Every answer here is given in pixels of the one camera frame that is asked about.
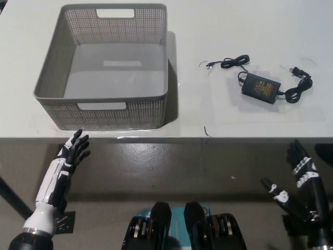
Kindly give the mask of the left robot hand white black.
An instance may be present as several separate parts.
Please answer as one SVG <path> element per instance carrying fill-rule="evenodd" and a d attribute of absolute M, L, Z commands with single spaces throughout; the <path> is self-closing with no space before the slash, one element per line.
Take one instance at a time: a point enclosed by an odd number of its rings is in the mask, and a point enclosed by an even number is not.
<path fill-rule="evenodd" d="M 90 151 L 89 135 L 82 136 L 82 130 L 77 130 L 61 147 L 46 171 L 36 202 L 58 207 L 65 200 L 65 195 L 77 166 Z"/>

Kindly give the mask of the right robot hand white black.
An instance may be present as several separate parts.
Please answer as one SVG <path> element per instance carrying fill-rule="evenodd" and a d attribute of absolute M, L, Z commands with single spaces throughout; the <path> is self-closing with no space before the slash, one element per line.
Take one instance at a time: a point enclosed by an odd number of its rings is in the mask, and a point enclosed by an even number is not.
<path fill-rule="evenodd" d="M 330 227 L 331 214 L 322 177 L 302 144 L 295 140 L 287 148 L 287 163 L 296 180 L 297 197 L 268 178 L 261 183 L 269 195 L 288 215 L 310 227 Z"/>

